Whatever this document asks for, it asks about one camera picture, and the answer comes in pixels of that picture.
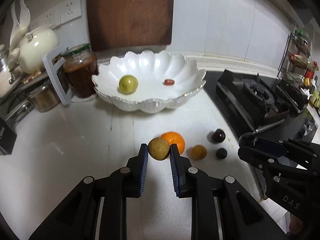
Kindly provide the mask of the person's right hand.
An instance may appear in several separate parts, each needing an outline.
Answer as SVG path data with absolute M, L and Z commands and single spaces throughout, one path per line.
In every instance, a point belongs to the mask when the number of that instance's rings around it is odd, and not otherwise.
M 292 215 L 290 224 L 289 224 L 289 232 L 293 235 L 296 235 L 301 231 L 302 227 L 303 227 L 303 222 L 296 216 Z

